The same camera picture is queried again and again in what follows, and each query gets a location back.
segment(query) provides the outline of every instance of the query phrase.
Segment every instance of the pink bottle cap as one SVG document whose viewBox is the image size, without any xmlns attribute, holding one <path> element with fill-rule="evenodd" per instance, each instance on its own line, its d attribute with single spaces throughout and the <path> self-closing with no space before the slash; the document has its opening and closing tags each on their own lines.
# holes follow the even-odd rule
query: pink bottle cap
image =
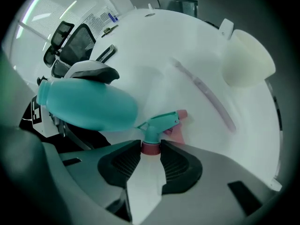
<svg viewBox="0 0 300 225">
<path fill-rule="evenodd" d="M 185 109 L 180 109 L 176 111 L 178 114 L 178 118 L 179 120 L 185 119 L 186 117 L 188 117 L 188 112 Z"/>
<path fill-rule="evenodd" d="M 149 143 L 142 142 L 141 153 L 150 156 L 160 154 L 160 143 L 149 144 Z"/>
</svg>

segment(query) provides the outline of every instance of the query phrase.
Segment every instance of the black mesh chair back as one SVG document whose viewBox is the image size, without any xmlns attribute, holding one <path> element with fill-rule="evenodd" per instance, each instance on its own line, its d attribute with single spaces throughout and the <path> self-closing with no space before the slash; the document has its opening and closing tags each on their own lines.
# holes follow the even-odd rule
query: black mesh chair back
<svg viewBox="0 0 300 225">
<path fill-rule="evenodd" d="M 81 24 L 62 48 L 60 60 L 70 66 L 80 61 L 89 60 L 95 43 L 96 40 L 89 27 L 86 24 Z"/>
<path fill-rule="evenodd" d="M 55 54 L 56 54 L 55 49 L 52 46 L 50 46 L 44 55 L 44 63 L 46 64 L 47 67 L 49 68 L 52 67 L 53 63 L 56 60 Z"/>
<path fill-rule="evenodd" d="M 66 75 L 68 70 L 69 68 L 67 67 L 67 65 L 59 60 L 56 60 L 52 67 L 51 75 L 56 78 L 62 78 Z"/>
<path fill-rule="evenodd" d="M 52 36 L 51 45 L 59 50 L 73 28 L 74 24 L 62 21 Z"/>
</svg>

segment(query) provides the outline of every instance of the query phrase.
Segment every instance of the spray nozzle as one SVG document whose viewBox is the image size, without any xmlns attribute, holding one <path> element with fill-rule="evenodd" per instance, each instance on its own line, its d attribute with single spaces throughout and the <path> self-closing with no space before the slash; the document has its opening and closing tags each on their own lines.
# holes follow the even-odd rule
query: spray nozzle
<svg viewBox="0 0 300 225">
<path fill-rule="evenodd" d="M 150 118 L 136 128 L 142 130 L 145 134 L 145 139 L 142 143 L 142 152 L 148 155 L 159 154 L 160 134 L 164 132 L 180 143 L 184 143 L 181 134 L 180 120 L 188 116 L 186 110 L 177 110 Z"/>
</svg>

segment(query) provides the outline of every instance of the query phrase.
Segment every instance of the white plastic part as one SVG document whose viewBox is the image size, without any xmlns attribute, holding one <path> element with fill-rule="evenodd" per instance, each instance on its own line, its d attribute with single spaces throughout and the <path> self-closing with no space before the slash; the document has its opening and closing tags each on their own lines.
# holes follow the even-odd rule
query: white plastic part
<svg viewBox="0 0 300 225">
<path fill-rule="evenodd" d="M 233 22 L 229 21 L 228 19 L 224 19 L 222 24 L 219 28 L 220 33 L 224 36 L 227 40 L 231 38 L 233 33 Z"/>
<path fill-rule="evenodd" d="M 271 181 L 271 184 L 269 185 L 269 187 L 276 192 L 279 192 L 282 188 L 282 185 L 275 179 L 273 178 Z"/>
<path fill-rule="evenodd" d="M 150 3 L 148 3 L 148 7 L 149 7 L 150 11 L 153 12 L 153 7 Z"/>
<path fill-rule="evenodd" d="M 127 181 L 132 224 L 141 224 L 156 208 L 161 201 L 164 184 L 165 170 L 160 154 L 148 156 L 141 153 L 141 160 Z"/>
<path fill-rule="evenodd" d="M 31 111 L 32 121 L 41 118 L 41 122 L 32 123 L 32 127 L 44 137 L 51 137 L 59 134 L 57 127 L 53 124 L 48 110 L 41 106 L 41 109 L 35 109 Z"/>
<path fill-rule="evenodd" d="M 218 29 L 173 11 L 155 9 L 152 21 L 141 19 L 147 14 L 148 8 L 130 11 L 120 21 L 115 36 L 97 39 L 90 56 L 96 60 L 111 44 L 118 48 L 106 64 L 120 75 L 113 86 L 129 93 L 138 103 L 135 126 L 155 115 L 186 109 L 188 117 L 181 128 L 186 144 L 233 159 L 269 186 L 279 159 L 279 123 L 266 83 L 247 89 L 233 89 L 226 84 L 221 55 L 229 40 Z M 137 24 L 143 29 L 131 29 Z M 170 28 L 178 33 L 166 32 Z M 199 77 L 218 97 L 236 125 L 235 134 L 228 131 L 215 108 L 189 78 L 170 66 L 170 57 Z M 111 144 L 143 139 L 137 129 L 102 134 Z M 162 139 L 170 138 L 162 134 Z"/>
<path fill-rule="evenodd" d="M 108 67 L 102 62 L 87 60 L 75 63 L 66 73 L 64 78 L 70 78 L 74 73 L 84 72 L 84 71 L 92 71 L 101 68 Z"/>
<path fill-rule="evenodd" d="M 274 61 L 253 36 L 235 30 L 223 53 L 222 74 L 233 87 L 254 86 L 275 73 Z"/>
<path fill-rule="evenodd" d="M 279 174 L 280 167 L 281 167 L 281 162 L 280 162 L 280 160 L 279 160 L 279 161 L 278 161 L 278 165 L 277 165 L 277 169 L 276 169 L 276 173 L 275 173 L 275 176 L 274 176 L 275 179 L 277 178 L 277 176 L 278 176 L 278 174 Z"/>
</svg>

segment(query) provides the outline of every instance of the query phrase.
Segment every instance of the sticker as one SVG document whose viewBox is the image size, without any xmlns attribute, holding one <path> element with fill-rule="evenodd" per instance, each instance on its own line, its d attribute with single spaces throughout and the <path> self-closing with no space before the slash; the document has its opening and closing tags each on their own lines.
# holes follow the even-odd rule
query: sticker
<svg viewBox="0 0 300 225">
<path fill-rule="evenodd" d="M 31 100 L 31 116 L 32 124 L 37 124 L 42 122 L 41 106 L 37 104 L 37 96 Z"/>
</svg>

